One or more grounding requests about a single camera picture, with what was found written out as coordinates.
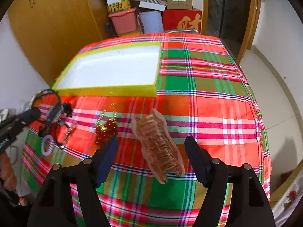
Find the person's left hand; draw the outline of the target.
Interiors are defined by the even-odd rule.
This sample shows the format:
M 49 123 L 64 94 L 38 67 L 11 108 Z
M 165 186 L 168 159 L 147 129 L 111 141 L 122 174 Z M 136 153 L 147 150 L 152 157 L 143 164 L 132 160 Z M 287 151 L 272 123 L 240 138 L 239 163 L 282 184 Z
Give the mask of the person's left hand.
M 6 152 L 1 154 L 1 179 L 4 181 L 4 188 L 8 191 L 14 191 L 17 184 L 17 178 L 11 166 L 10 159 Z

